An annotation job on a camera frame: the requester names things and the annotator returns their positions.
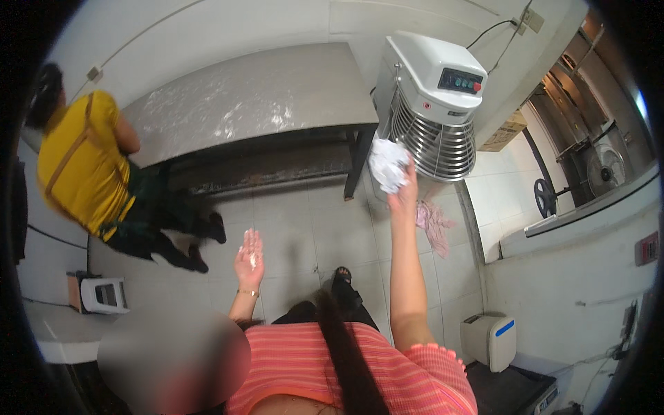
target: pink towel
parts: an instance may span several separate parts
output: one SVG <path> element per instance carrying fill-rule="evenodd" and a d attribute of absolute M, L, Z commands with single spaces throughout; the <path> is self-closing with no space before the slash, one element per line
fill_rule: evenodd
<path fill-rule="evenodd" d="M 424 229 L 434 251 L 441 258 L 447 258 L 450 253 L 450 245 L 448 244 L 448 237 L 445 235 L 445 229 L 456 226 L 456 222 L 444 218 L 443 210 L 425 199 L 417 202 L 415 224 L 418 228 Z"/>

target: pink striped shirt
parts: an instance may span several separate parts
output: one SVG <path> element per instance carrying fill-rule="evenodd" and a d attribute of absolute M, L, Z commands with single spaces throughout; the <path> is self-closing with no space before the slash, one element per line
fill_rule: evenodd
<path fill-rule="evenodd" d="M 375 329 L 353 325 L 355 338 L 391 414 L 477 414 L 461 359 L 438 345 L 400 353 Z M 249 375 L 228 400 L 229 414 L 248 414 L 274 394 L 318 400 L 343 408 L 327 344 L 316 323 L 262 325 L 246 331 L 252 352 Z"/>

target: long black hair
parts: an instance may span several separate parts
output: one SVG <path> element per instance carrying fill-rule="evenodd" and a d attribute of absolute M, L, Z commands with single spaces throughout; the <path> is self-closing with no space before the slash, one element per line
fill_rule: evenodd
<path fill-rule="evenodd" d="M 25 117 L 25 125 L 44 129 L 58 107 L 60 93 L 62 93 L 62 71 L 55 63 L 48 63 L 39 72 L 35 95 Z"/>
<path fill-rule="evenodd" d="M 341 392 L 341 403 L 347 415 L 389 415 L 390 411 L 382 397 L 376 380 L 362 356 L 355 333 L 344 323 L 337 302 L 327 291 L 316 295 L 316 318 L 330 353 Z M 260 320 L 238 321 L 243 331 L 259 325 Z M 197 415 L 225 413 L 226 403 Z"/>

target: sandal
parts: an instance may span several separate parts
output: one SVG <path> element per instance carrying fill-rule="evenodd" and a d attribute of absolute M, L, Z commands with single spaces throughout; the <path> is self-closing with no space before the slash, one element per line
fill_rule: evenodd
<path fill-rule="evenodd" d="M 362 305 L 360 293 L 351 287 L 352 279 L 351 271 L 344 266 L 338 267 L 332 278 L 332 294 L 344 311 L 354 311 Z M 339 284 L 348 284 L 350 292 Z"/>
<path fill-rule="evenodd" d="M 198 245 L 196 244 L 189 245 L 189 258 L 196 261 L 196 264 L 194 264 L 194 271 L 198 271 L 202 274 L 207 274 L 207 272 L 210 270 L 210 268 L 208 268 L 205 262 L 203 262 L 203 257 L 201 257 L 201 251 L 199 250 Z"/>
<path fill-rule="evenodd" d="M 224 229 L 224 220 L 217 212 L 210 213 L 210 235 L 220 244 L 226 243 L 226 230 Z"/>

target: black wheel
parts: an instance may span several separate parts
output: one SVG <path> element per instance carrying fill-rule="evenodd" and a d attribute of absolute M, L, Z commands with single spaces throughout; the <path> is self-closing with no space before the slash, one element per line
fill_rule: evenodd
<path fill-rule="evenodd" d="M 556 192 L 553 186 L 544 179 L 535 181 L 535 202 L 543 218 L 556 214 Z"/>

